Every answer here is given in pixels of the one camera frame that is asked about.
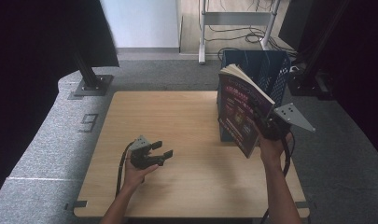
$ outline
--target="human arm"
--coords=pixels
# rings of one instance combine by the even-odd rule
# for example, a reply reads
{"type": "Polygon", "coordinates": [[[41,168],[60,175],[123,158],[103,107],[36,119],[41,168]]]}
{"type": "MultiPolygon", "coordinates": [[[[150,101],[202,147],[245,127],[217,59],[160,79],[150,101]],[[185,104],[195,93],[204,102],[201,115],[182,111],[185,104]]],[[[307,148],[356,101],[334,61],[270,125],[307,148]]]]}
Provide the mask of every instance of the human arm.
{"type": "Polygon", "coordinates": [[[270,220],[273,224],[301,223],[299,213],[287,186],[282,167],[282,141],[272,141],[259,135],[261,160],[264,164],[270,220]]]}
{"type": "Polygon", "coordinates": [[[120,224],[127,211],[128,202],[135,193],[137,187],[143,182],[145,175],[155,171],[159,166],[152,165],[145,170],[135,168],[130,161],[131,151],[127,154],[125,162],[124,184],[110,207],[107,209],[101,224],[120,224]]]}

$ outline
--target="book cover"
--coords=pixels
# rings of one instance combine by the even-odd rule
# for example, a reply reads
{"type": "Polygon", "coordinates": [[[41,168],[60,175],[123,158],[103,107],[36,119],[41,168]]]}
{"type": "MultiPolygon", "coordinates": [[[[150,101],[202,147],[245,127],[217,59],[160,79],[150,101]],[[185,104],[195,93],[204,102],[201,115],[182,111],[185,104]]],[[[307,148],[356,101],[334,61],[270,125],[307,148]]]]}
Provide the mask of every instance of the book cover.
{"type": "Polygon", "coordinates": [[[235,64],[220,71],[219,83],[218,121],[249,158],[258,145],[255,123],[269,116],[275,102],[235,64]]]}

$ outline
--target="wooden table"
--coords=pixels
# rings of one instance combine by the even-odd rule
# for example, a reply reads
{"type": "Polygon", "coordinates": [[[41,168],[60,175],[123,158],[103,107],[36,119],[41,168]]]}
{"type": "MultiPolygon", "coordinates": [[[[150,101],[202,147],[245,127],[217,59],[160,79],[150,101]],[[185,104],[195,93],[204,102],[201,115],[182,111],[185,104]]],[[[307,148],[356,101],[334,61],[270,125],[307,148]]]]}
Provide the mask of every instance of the wooden table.
{"type": "MultiPolygon", "coordinates": [[[[153,155],[174,156],[146,177],[126,217],[262,217],[267,190],[259,148],[247,159],[234,143],[221,143],[215,91],[121,91],[108,110],[78,201],[78,217],[102,217],[113,202],[126,146],[142,134],[162,140],[153,155]]],[[[305,202],[294,164],[287,183],[305,202]]],[[[308,208],[299,209],[301,217],[308,208]]]]}

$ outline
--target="black wire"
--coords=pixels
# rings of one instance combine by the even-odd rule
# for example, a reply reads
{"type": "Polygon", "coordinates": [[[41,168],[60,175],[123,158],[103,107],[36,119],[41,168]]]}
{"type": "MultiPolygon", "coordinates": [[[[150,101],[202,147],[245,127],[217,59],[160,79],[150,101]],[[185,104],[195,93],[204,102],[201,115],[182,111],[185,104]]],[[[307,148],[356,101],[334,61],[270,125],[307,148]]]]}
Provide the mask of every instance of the black wire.
{"type": "Polygon", "coordinates": [[[224,9],[224,11],[226,11],[226,8],[224,8],[223,4],[221,4],[221,0],[220,0],[220,5],[221,7],[224,9]]]}
{"type": "Polygon", "coordinates": [[[248,11],[253,6],[253,4],[255,4],[255,0],[253,0],[252,4],[250,4],[246,11],[248,11]]]}
{"type": "Polygon", "coordinates": [[[221,59],[221,57],[220,57],[220,52],[221,52],[222,50],[225,50],[225,49],[235,49],[235,50],[240,50],[240,49],[236,49],[236,48],[223,48],[223,49],[220,49],[220,50],[217,52],[217,56],[218,56],[218,59],[219,59],[220,61],[222,61],[222,59],[221,59]]]}
{"type": "Polygon", "coordinates": [[[121,175],[122,175],[122,168],[124,167],[125,157],[127,155],[128,148],[132,144],[133,144],[133,142],[128,144],[128,146],[125,148],[124,152],[122,153],[121,160],[119,161],[119,174],[117,176],[116,197],[119,195],[119,190],[121,189],[121,175]]]}

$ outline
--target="gray carpet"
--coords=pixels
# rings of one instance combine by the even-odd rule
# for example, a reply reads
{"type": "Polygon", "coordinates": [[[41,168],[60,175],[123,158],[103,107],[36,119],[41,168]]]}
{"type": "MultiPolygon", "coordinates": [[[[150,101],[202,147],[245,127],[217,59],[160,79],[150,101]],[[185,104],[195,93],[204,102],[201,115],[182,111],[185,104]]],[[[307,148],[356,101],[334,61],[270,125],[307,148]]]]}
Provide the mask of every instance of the gray carpet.
{"type": "MultiPolygon", "coordinates": [[[[98,223],[72,212],[115,91],[214,91],[219,61],[121,61],[120,68],[94,68],[114,80],[104,97],[68,100],[79,73],[59,82],[60,93],[34,141],[0,191],[0,223],[98,223]],[[93,130],[81,121],[98,114],[93,130]]],[[[378,223],[378,153],[334,101],[292,97],[316,127],[293,128],[293,160],[310,206],[311,223],[378,223]]],[[[250,223],[249,220],[130,220],[132,223],[250,223]]]]}

